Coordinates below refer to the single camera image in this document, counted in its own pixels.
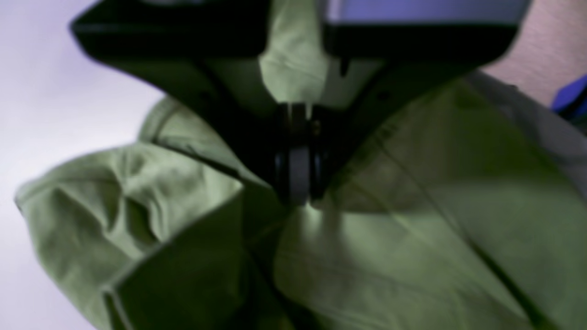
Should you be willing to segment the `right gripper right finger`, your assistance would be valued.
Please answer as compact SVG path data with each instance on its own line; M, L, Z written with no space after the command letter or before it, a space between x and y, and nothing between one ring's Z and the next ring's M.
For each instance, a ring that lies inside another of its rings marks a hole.
M316 0L328 70L310 104L310 198L400 107L503 56L529 0Z

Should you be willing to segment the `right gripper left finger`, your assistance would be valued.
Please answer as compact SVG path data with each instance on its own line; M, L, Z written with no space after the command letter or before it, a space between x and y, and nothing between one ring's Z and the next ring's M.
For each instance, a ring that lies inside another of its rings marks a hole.
M285 204L303 204L303 104L277 102L258 56L270 0L99 0L70 30L94 61L191 108Z

